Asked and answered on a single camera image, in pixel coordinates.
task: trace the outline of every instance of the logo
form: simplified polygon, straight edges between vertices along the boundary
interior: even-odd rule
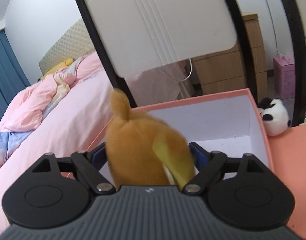
[[[147,193],[151,194],[152,192],[154,192],[154,189],[149,187],[145,190]]]

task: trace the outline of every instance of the pink cardboard box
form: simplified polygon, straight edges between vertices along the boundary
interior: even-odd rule
[[[273,58],[275,90],[280,99],[295,96],[295,65],[294,59],[287,56]]]
[[[196,142],[205,150],[222,151],[241,158],[253,153],[272,169],[272,156],[262,118],[249,89],[187,98],[143,106],[132,111],[146,112],[179,131],[187,142]],[[90,151],[105,141],[106,127],[99,133]],[[111,183],[107,163],[100,173]],[[234,176],[226,174],[225,178]]]

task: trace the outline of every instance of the plush toy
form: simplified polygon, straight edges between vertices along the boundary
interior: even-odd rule
[[[111,97],[115,116],[107,125],[106,155],[116,188],[120,185],[177,185],[195,175],[186,140],[166,123],[132,111],[126,95]]]
[[[258,104],[266,133],[276,136],[283,133],[290,125],[288,111],[280,99],[264,98]]]

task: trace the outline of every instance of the blue blanket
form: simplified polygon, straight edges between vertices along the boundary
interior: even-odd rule
[[[32,131],[22,133],[0,133],[0,167],[31,133]]]

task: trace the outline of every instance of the gray ribbed surface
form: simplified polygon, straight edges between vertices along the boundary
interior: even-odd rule
[[[0,240],[296,240],[287,228],[253,233],[228,226],[214,217],[202,199],[176,187],[124,186],[98,197],[90,210],[72,223],[50,230],[11,226]]]
[[[43,75],[57,64],[69,58],[77,58],[95,51],[94,45],[82,19],[79,19],[49,49],[39,67]]]

